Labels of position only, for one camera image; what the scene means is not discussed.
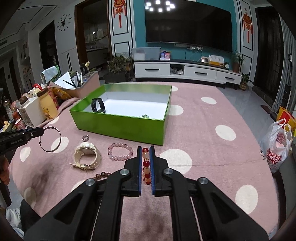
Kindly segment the person's left hand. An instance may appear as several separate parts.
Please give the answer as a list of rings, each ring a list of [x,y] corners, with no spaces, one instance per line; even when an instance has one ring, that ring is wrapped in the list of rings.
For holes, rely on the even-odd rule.
[[[1,181],[4,185],[9,185],[10,183],[10,173],[9,173],[9,162],[6,157],[4,157],[1,162]]]

